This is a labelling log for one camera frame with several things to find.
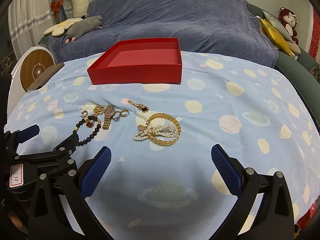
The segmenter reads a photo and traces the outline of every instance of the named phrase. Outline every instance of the open red box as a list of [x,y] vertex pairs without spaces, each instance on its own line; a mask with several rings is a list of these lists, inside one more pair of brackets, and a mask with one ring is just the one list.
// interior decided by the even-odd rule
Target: open red box
[[182,59],[177,38],[119,41],[87,72],[93,85],[181,83]]

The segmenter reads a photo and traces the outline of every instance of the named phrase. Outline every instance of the beaded bracelet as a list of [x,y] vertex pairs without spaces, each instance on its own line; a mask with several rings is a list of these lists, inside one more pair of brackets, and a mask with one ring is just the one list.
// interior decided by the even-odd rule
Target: beaded bracelet
[[90,134],[89,137],[87,137],[87,139],[84,139],[83,141],[80,141],[77,146],[83,146],[83,145],[87,144],[87,143],[90,142],[90,141],[97,135],[97,133],[99,132],[99,130],[100,130],[100,128],[101,128],[101,121],[98,119],[98,117],[89,115],[89,116],[87,116],[86,118],[81,119],[81,121],[79,121],[79,122],[76,124],[76,127],[75,127],[75,129],[73,130],[73,133],[77,133],[78,130],[79,130],[79,128],[80,128],[80,126],[83,125],[84,123],[90,121],[90,120],[93,120],[93,121],[98,122],[97,127],[94,129],[94,131],[92,132],[92,134]]

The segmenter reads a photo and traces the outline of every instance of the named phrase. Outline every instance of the pearl necklace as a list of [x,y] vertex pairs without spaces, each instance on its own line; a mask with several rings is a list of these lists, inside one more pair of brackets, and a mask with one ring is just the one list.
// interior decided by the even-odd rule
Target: pearl necklace
[[133,135],[133,139],[135,141],[143,141],[145,139],[148,139],[148,132],[153,136],[163,136],[167,138],[175,138],[178,135],[177,128],[174,124],[168,124],[164,126],[159,124],[156,127],[148,128],[148,130],[139,131],[138,133]]

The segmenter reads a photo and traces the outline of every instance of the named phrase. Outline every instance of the orange bow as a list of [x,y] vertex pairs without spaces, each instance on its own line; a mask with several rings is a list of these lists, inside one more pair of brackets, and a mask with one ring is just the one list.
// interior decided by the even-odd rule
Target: orange bow
[[62,0],[59,0],[57,3],[51,2],[50,7],[53,10],[53,17],[55,17],[57,14],[59,14],[61,5],[62,5]]

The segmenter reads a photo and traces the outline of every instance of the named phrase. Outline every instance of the round wooden panel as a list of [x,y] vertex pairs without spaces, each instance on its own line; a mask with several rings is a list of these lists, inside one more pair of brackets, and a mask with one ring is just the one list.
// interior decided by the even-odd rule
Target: round wooden panel
[[54,62],[48,52],[43,49],[32,51],[24,59],[20,70],[20,80],[24,90],[27,91],[38,76],[52,65]]

